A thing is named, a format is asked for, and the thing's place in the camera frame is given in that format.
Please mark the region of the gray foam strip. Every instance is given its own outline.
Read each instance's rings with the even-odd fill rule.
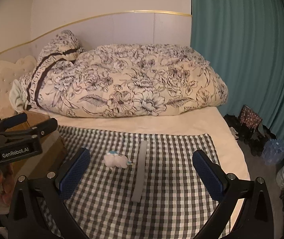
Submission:
[[[140,144],[139,157],[138,157],[138,172],[135,180],[134,191],[131,197],[131,200],[133,202],[141,201],[142,191],[144,187],[146,148],[147,148],[147,142],[142,140]]]

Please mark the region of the gold trim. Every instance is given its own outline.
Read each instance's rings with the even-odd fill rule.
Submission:
[[[47,35],[47,34],[50,34],[51,32],[53,31],[56,31],[60,28],[64,28],[64,27],[67,27],[67,26],[70,26],[72,24],[76,24],[76,23],[80,23],[80,22],[84,22],[84,21],[87,21],[87,20],[90,20],[90,19],[94,19],[94,18],[98,18],[98,17],[103,17],[103,16],[109,16],[109,15],[113,15],[113,14],[122,14],[122,13],[164,13],[164,14],[174,14],[174,15],[180,15],[180,16],[186,16],[186,17],[192,17],[191,14],[187,14],[187,13],[179,13],[179,12],[171,12],[171,11],[157,11],[157,10],[133,10],[133,11],[124,11],[124,12],[117,12],[117,13],[106,13],[106,14],[101,14],[101,15],[96,15],[96,16],[92,16],[92,17],[88,17],[88,18],[84,18],[84,19],[81,19],[81,20],[77,20],[77,21],[74,21],[74,22],[71,22],[71,23],[67,23],[67,24],[64,24],[58,28],[54,28],[30,41],[27,41],[27,42],[24,42],[22,44],[19,44],[19,45],[16,45],[16,46],[13,46],[13,47],[10,47],[4,51],[1,51],[0,54],[4,53],[4,52],[7,52],[11,49],[14,49],[14,48],[17,48],[17,47],[20,47],[20,46],[23,46],[23,45],[26,45],[26,44],[29,44],[33,41],[36,41],[37,39]]]

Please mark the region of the white bedsheet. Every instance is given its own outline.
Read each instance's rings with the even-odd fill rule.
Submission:
[[[216,107],[206,107],[177,116],[141,116],[112,119],[69,118],[40,109],[32,109],[32,111],[48,114],[50,117],[56,118],[59,125],[79,128],[169,135],[201,135],[207,133],[213,140],[224,172],[232,172],[239,179],[250,179],[243,152]],[[235,207],[231,217],[231,227],[235,224],[242,202],[243,200],[239,200]]]

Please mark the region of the teal curtain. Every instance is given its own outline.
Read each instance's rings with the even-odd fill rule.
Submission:
[[[284,141],[284,0],[192,0],[191,47],[229,88],[222,115],[247,104]]]

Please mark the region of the upholstered headboard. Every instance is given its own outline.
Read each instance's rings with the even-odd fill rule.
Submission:
[[[0,61],[0,119],[15,114],[9,102],[9,92],[14,79],[19,79],[23,74],[34,69],[37,62],[34,57],[26,56],[15,64],[8,61]]]

